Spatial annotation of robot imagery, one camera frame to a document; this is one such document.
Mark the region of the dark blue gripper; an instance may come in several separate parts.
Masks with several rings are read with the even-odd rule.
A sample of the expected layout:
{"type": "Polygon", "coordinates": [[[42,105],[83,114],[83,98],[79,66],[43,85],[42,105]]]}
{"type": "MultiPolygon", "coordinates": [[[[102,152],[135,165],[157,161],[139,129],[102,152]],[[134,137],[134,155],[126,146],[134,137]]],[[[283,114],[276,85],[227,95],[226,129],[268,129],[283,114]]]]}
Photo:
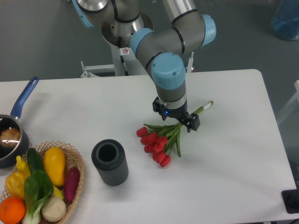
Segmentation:
{"type": "Polygon", "coordinates": [[[152,106],[153,111],[159,113],[163,120],[167,117],[177,119],[187,128],[188,133],[197,131],[200,126],[199,115],[196,113],[188,114],[187,112],[186,97],[182,97],[174,102],[167,102],[156,97],[152,106]]]}

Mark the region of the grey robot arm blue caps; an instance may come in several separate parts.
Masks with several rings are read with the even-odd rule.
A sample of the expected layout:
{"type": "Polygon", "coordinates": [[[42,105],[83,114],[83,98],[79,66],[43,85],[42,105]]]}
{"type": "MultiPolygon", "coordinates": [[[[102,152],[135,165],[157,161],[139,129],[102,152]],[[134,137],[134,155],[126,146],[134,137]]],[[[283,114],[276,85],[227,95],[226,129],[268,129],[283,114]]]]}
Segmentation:
{"type": "Polygon", "coordinates": [[[86,25],[101,28],[107,42],[132,50],[156,86],[153,111],[162,119],[177,119],[188,131],[197,130],[199,117],[187,110],[181,57],[215,39],[214,20],[200,14],[192,0],[164,0],[171,28],[156,33],[137,0],[75,0],[73,5],[86,25]]]}

